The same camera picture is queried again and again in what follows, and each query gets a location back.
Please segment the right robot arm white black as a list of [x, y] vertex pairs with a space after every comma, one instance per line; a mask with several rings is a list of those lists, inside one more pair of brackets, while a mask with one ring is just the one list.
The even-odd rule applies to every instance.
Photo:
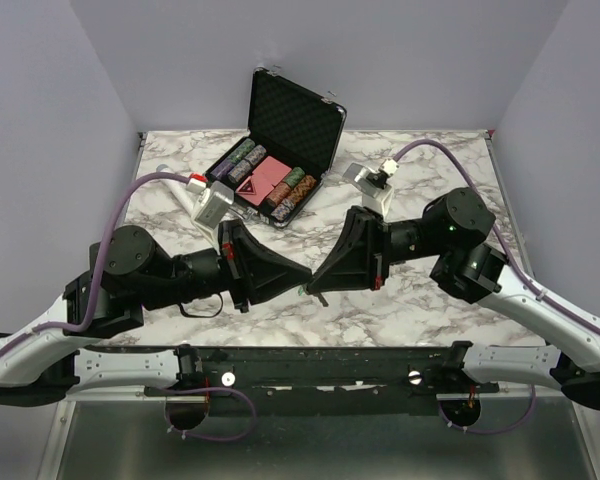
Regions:
[[543, 386], [600, 411], [600, 318], [552, 296], [486, 241], [495, 216], [469, 188], [432, 201], [418, 219], [387, 222], [367, 207], [347, 211], [343, 230], [305, 290], [378, 290], [393, 265], [435, 258], [430, 273], [452, 298], [503, 315], [545, 340], [541, 347], [457, 343], [440, 379], [460, 392], [499, 381]]

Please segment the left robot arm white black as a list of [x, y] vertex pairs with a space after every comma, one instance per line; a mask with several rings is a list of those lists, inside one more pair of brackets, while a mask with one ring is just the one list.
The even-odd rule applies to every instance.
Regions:
[[84, 390], [138, 385], [194, 393], [203, 383], [192, 347], [106, 353], [95, 344], [144, 324], [145, 311], [229, 293], [245, 313], [311, 278], [309, 268], [260, 244], [238, 220], [217, 245], [169, 255], [142, 227], [116, 229], [91, 246], [90, 268], [50, 309], [0, 333], [0, 405], [37, 407]]

